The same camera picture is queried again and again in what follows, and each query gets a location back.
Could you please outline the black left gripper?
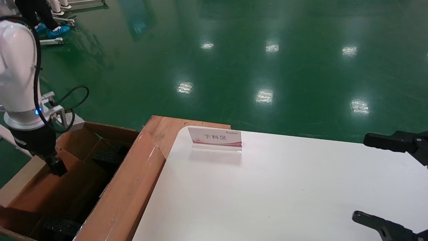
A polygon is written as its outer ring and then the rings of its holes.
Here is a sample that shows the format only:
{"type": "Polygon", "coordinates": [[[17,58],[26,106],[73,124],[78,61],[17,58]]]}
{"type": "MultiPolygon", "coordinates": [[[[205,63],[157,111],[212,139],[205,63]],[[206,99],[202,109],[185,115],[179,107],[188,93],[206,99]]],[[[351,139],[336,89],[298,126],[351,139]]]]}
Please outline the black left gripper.
{"type": "Polygon", "coordinates": [[[50,172],[58,177],[68,172],[63,160],[56,157],[56,133],[47,126],[35,130],[16,130],[9,128],[18,147],[45,159],[50,172]]]}

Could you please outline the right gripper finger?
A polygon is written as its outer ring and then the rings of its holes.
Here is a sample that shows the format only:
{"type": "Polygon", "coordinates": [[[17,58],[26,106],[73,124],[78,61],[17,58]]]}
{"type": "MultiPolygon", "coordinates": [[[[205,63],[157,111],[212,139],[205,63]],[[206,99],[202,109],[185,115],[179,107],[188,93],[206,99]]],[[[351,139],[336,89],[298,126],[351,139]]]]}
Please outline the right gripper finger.
{"type": "Polygon", "coordinates": [[[392,152],[408,152],[423,166],[428,165],[428,132],[410,133],[396,131],[391,136],[367,133],[363,144],[392,152]]]}
{"type": "Polygon", "coordinates": [[[352,214],[352,220],[363,226],[377,231],[382,241],[427,241],[428,231],[424,230],[414,233],[404,226],[383,218],[369,215],[361,211],[355,211],[352,214]]]}

